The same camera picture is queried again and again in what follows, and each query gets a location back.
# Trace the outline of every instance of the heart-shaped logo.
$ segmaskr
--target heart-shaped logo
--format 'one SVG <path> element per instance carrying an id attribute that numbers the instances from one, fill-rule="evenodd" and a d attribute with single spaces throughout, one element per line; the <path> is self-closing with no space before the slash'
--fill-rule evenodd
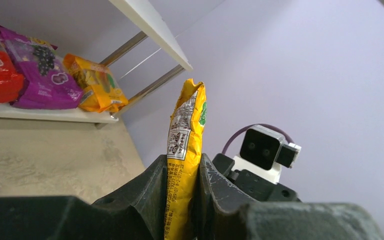
<path id="1" fill-rule="evenodd" d="M 58 73 L 52 75 L 52 82 L 56 85 L 61 85 L 69 80 L 69 77 L 65 73 Z"/>

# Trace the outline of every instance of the metal rod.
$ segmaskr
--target metal rod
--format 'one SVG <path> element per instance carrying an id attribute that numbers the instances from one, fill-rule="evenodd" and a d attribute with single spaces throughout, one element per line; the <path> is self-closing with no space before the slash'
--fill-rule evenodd
<path id="1" fill-rule="evenodd" d="M 123 57 L 130 50 L 132 50 L 134 47 L 136 47 L 138 44 L 140 44 L 147 37 L 148 35 L 146 35 L 143 31 L 139 32 L 130 40 L 128 40 L 125 44 L 123 44 L 121 47 L 119 47 L 117 50 L 107 56 L 104 60 L 102 60 L 100 64 L 110 66 L 111 64 L 119 60 L 121 57 Z"/>
<path id="2" fill-rule="evenodd" d="M 158 78 L 156 81 L 151 83 L 149 86 L 145 87 L 142 91 L 138 92 L 136 95 L 131 97 L 128 100 L 128 104 L 124 106 L 120 111 L 117 113 L 114 113 L 112 115 L 113 118 L 119 118 L 121 114 L 129 110 L 131 107 L 136 105 L 140 100 L 144 99 L 146 96 L 163 86 L 164 84 L 168 83 L 170 80 L 172 80 L 174 77 L 182 73 L 185 69 L 179 64 L 170 71 L 168 71 L 166 74 Z M 107 123 L 96 123 L 95 126 L 97 129 L 101 129 L 105 127 Z"/>

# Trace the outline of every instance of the marble surface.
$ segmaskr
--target marble surface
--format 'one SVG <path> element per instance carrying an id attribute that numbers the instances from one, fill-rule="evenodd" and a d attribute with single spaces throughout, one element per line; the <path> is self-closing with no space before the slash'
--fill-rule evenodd
<path id="1" fill-rule="evenodd" d="M 144 171 L 122 121 L 0 119 L 0 196 L 75 195 L 86 202 Z"/>

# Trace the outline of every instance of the yellow packaging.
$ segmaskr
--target yellow packaging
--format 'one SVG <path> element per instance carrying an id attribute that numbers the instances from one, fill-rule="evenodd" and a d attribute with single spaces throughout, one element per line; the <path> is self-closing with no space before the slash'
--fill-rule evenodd
<path id="1" fill-rule="evenodd" d="M 114 81 L 110 69 L 102 64 L 67 54 L 64 66 L 83 89 L 79 107 L 88 112 L 118 112 L 128 100 Z"/>
<path id="2" fill-rule="evenodd" d="M 167 141 L 167 205 L 164 239 L 189 237 L 189 207 L 201 161 L 202 137 L 207 116 L 207 98 L 202 82 L 183 84 L 171 116 Z"/>

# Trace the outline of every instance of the wire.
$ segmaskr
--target wire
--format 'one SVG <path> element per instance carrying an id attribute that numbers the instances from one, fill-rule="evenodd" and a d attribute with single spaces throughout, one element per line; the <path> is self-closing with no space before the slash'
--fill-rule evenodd
<path id="1" fill-rule="evenodd" d="M 261 125 L 263 127 L 266 127 L 268 129 L 271 129 L 273 131 L 276 131 L 278 133 L 281 133 L 285 136 L 286 138 L 286 141 L 288 141 L 288 143 L 294 143 L 294 140 L 292 140 L 292 138 L 286 133 L 284 132 L 282 129 L 276 127 L 276 126 L 273 126 L 273 125 L 270 125 L 270 124 L 266 124 L 266 123 L 256 123 L 256 124 L 252 124 L 252 125 L 248 125 L 248 126 L 244 126 L 243 128 L 239 129 L 237 132 L 235 132 L 230 138 L 229 140 L 227 140 L 226 144 L 224 145 L 223 147 L 223 150 L 221 151 L 221 154 L 225 155 L 229 146 L 231 145 L 231 143 L 233 142 L 233 140 L 235 140 L 239 135 L 241 135 L 242 133 L 246 132 L 250 127 L 254 126 L 254 125 Z"/>

